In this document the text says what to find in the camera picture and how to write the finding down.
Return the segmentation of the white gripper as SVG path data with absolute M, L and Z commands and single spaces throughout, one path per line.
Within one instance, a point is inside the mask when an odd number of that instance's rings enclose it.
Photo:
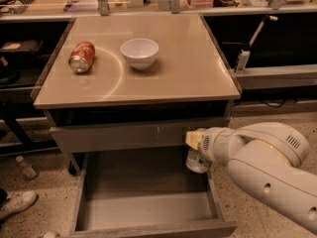
M 227 167 L 232 155 L 233 139 L 234 131 L 229 128 L 199 128 L 186 133 L 185 144 L 194 150 L 200 148 L 202 156 L 208 161 Z

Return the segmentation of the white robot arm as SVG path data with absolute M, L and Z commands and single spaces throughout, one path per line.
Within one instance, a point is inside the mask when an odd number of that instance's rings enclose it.
M 186 133 L 187 167 L 199 174 L 212 163 L 227 169 L 233 183 L 313 234 L 317 234 L 317 176 L 300 166 L 309 143 L 279 122 L 238 129 L 212 127 Z

